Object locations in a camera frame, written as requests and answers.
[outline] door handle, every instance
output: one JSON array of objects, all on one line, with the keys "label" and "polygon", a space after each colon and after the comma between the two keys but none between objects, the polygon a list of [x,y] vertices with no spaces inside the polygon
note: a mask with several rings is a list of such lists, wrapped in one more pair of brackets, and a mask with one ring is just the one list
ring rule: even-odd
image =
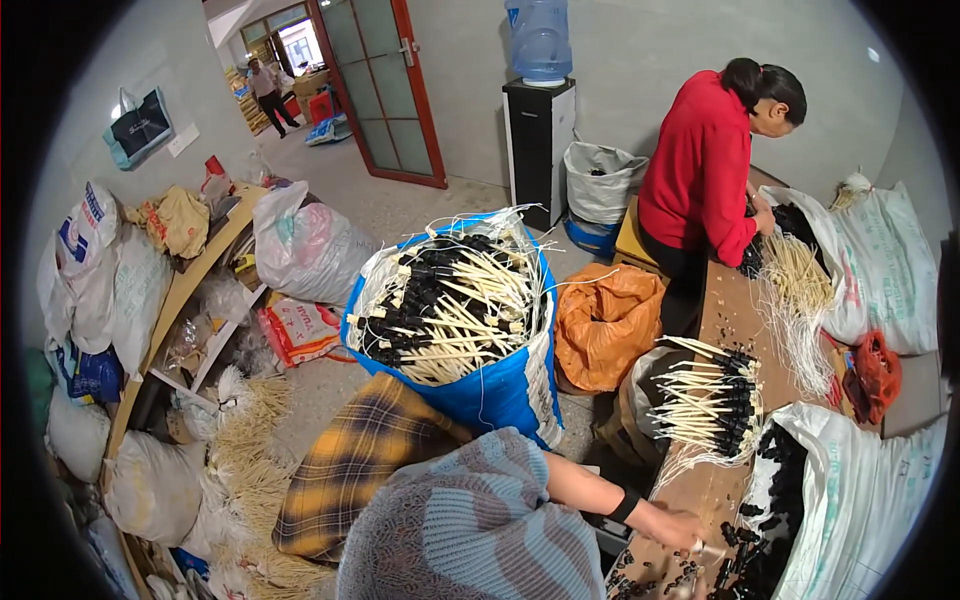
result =
[{"label": "door handle", "polygon": [[403,59],[406,61],[407,66],[414,66],[414,53],[417,52],[420,47],[416,42],[413,44],[410,43],[410,40],[406,37],[400,38],[400,49],[398,52],[403,55]]}]

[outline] blue water bottle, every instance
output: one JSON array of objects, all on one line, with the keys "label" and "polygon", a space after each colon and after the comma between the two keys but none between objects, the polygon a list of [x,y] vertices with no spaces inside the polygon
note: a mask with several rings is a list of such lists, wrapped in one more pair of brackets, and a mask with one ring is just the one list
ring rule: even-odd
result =
[{"label": "blue water bottle", "polygon": [[506,0],[510,54],[527,85],[554,87],[573,71],[566,0]]}]

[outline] red shirt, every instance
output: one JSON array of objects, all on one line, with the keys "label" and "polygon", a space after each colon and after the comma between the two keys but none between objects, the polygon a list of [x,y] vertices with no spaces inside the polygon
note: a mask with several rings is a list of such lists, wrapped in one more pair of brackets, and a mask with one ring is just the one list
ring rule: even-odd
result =
[{"label": "red shirt", "polygon": [[686,81],[660,125],[660,139],[639,190],[637,215],[663,244],[699,250],[705,239],[736,267],[756,234],[746,210],[750,117],[720,73]]}]

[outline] window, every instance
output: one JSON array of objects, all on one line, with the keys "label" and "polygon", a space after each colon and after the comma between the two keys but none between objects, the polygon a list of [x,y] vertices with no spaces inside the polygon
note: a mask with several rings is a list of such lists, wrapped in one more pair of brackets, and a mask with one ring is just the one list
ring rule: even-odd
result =
[{"label": "window", "polygon": [[241,30],[243,38],[247,43],[257,41],[267,35],[267,28],[263,26],[262,21],[257,21]]},{"label": "window", "polygon": [[297,41],[287,44],[284,48],[287,50],[287,58],[294,66],[305,60],[307,62],[313,61],[313,55],[310,53],[310,45],[307,43],[306,37],[301,37]]},{"label": "window", "polygon": [[278,12],[277,14],[267,17],[267,27],[270,28],[271,33],[276,30],[283,29],[286,25],[292,25],[299,21],[302,21],[307,17],[306,6],[303,4],[297,5],[292,9],[288,9],[283,12]]}]

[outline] black wristband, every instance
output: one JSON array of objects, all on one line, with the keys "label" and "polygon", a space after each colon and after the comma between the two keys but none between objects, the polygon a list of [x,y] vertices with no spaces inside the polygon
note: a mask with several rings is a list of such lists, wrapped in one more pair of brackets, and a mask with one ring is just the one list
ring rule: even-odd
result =
[{"label": "black wristband", "polygon": [[623,500],[613,512],[607,515],[610,520],[614,520],[618,523],[627,524],[627,517],[630,516],[630,513],[634,511],[636,505],[640,502],[640,495],[636,492],[624,489]]}]

